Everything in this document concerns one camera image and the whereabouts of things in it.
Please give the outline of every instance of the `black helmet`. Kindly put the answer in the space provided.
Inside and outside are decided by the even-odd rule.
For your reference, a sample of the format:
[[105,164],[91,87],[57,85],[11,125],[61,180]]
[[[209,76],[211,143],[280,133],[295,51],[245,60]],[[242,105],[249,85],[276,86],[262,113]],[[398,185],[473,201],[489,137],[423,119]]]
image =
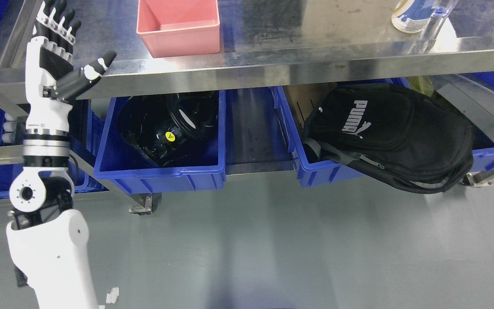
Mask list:
[[217,92],[131,97],[117,128],[142,156],[161,167],[184,166],[217,133]]

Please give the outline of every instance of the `white robot forearm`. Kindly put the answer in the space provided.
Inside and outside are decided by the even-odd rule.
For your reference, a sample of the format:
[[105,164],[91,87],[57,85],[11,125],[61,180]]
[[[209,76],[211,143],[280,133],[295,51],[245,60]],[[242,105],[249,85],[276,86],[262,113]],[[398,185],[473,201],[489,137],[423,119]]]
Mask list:
[[89,229],[76,209],[28,229],[6,227],[12,261],[27,276],[40,309],[97,309],[87,257]]
[[[82,68],[71,65],[81,23],[65,0],[44,0],[26,48],[26,98],[31,106],[24,137],[24,170],[11,184],[14,221],[6,226],[10,256],[31,286],[40,309],[97,309],[83,215],[72,209],[74,183],[67,174],[68,113],[93,87],[116,53]],[[41,210],[57,208],[52,221]]]

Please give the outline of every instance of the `robot finger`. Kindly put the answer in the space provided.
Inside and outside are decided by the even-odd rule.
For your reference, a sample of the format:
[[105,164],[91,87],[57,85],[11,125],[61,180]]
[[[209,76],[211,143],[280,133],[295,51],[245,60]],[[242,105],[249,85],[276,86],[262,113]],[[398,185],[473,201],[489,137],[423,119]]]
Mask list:
[[41,2],[40,10],[42,10],[46,16],[49,16],[51,10],[53,9],[53,4],[54,4],[54,0],[45,0]]
[[[81,27],[81,20],[74,19],[70,22],[70,26],[68,27],[68,33],[73,35],[75,37],[77,33],[77,29]],[[74,47],[70,43],[66,42],[66,52],[73,54],[74,53]]]
[[62,102],[69,102],[69,100],[77,98],[98,83],[116,55],[115,51],[107,51],[102,57],[83,68],[78,68],[58,79],[55,92],[51,94],[51,97]]
[[39,12],[37,14],[38,18],[33,24],[33,32],[32,37],[46,37],[49,39],[51,30],[49,30],[48,25],[48,17],[53,9],[54,0],[44,0],[41,2],[41,6],[39,8]]
[[[66,8],[66,5],[66,0],[57,0],[54,3],[53,8],[51,9],[51,15],[49,15],[49,19],[52,19],[56,24],[58,24],[60,22],[62,12]],[[51,29],[51,37],[49,37],[49,39],[50,41],[58,44],[60,35],[57,33],[57,31],[57,27]]]
[[[67,10],[63,13],[62,18],[60,19],[60,29],[62,30],[61,35],[66,36],[66,30],[70,27],[70,21],[74,19],[75,10]],[[64,49],[67,48],[68,41],[62,36],[58,38],[58,47],[62,47]]]

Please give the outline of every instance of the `bottle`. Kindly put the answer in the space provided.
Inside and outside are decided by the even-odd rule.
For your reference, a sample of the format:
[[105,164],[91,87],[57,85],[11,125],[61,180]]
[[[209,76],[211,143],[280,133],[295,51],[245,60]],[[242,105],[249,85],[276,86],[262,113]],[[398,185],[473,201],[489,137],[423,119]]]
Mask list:
[[392,24],[404,33],[423,30],[436,8],[438,0],[400,0],[392,14]]

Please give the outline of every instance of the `metal shelf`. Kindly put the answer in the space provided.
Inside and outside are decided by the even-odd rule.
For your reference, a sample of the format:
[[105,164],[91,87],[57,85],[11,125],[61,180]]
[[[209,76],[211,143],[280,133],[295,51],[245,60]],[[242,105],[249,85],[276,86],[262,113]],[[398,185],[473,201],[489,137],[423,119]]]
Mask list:
[[[436,39],[396,30],[398,0],[220,0],[222,51],[151,58],[137,0],[69,0],[83,22],[74,63],[116,62],[82,98],[255,88],[494,70],[494,1],[461,1]],[[0,26],[0,105],[24,103],[24,54],[38,1],[12,1]]]

